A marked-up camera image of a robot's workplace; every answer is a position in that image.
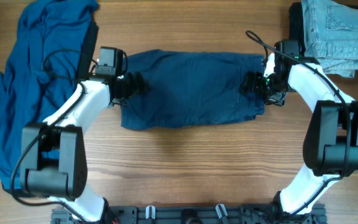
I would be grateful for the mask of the dark blue shorts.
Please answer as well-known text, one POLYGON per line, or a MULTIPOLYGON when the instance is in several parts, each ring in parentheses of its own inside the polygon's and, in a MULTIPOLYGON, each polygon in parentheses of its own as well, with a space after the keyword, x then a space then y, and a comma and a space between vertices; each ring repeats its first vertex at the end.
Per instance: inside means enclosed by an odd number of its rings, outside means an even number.
POLYGON ((259 96, 240 92, 248 74, 263 72, 262 55, 149 50, 128 61, 128 71, 143 76, 147 91, 121 108, 123 128, 241 123, 265 111, 259 96))

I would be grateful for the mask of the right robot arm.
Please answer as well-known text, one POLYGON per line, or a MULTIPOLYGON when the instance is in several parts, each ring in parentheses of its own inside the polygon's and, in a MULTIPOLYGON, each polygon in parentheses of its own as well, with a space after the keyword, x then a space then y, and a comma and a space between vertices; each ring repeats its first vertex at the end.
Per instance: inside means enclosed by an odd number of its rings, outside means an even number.
POLYGON ((241 93, 255 93, 265 105, 283 106, 297 92, 312 111, 303 142, 304 164, 279 191, 267 212, 269 222, 298 222, 335 183, 358 170, 358 101, 341 91, 313 57, 302 56, 298 42, 281 40, 264 60, 264 73, 249 73, 241 93))

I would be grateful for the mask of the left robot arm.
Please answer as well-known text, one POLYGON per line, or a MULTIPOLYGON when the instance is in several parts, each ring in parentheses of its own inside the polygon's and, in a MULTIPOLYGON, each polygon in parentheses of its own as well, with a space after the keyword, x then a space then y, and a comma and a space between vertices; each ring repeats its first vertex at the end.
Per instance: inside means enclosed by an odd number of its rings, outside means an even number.
POLYGON ((100 112, 146 91, 139 72, 129 73, 125 51, 102 47, 84 79, 54 114, 22 130, 21 156, 11 174, 10 186, 20 178, 23 192, 60 205, 73 223, 118 223, 107 200, 87 185, 88 168, 84 133, 100 112))

